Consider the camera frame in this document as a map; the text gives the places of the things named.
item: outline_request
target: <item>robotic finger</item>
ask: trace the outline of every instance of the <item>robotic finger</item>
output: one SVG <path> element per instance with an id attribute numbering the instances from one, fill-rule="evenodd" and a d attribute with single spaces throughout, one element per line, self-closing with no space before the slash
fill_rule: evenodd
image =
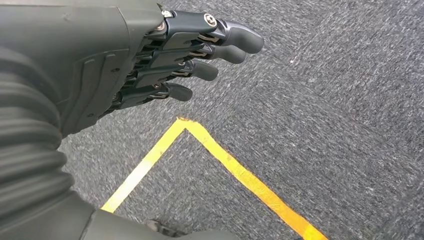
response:
<path id="1" fill-rule="evenodd" d="M 209 13 L 163 10 L 162 15 L 163 22 L 144 37 L 132 72 L 105 114 L 168 97 L 188 101 L 193 92 L 168 81 L 190 77 L 212 81 L 218 76 L 216 67 L 197 59 L 240 64 L 264 46 L 255 31 Z"/>

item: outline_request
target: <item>bolt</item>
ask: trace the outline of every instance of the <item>bolt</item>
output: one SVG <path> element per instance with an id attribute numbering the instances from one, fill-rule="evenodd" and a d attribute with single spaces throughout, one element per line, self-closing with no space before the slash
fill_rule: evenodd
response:
<path id="1" fill-rule="evenodd" d="M 205 13 L 204 14 L 204 20 L 211 27 L 216 27 L 217 26 L 217 20 L 215 19 L 214 16 L 210 15 L 209 13 Z"/>
<path id="2" fill-rule="evenodd" d="M 156 27 L 156 31 L 162 31 L 165 29 L 165 22 L 163 21 L 159 26 Z"/>
<path id="3" fill-rule="evenodd" d="M 162 15 L 165 18 L 172 18 L 173 17 L 172 13 L 170 11 L 166 11 L 166 10 L 162 11 Z"/>

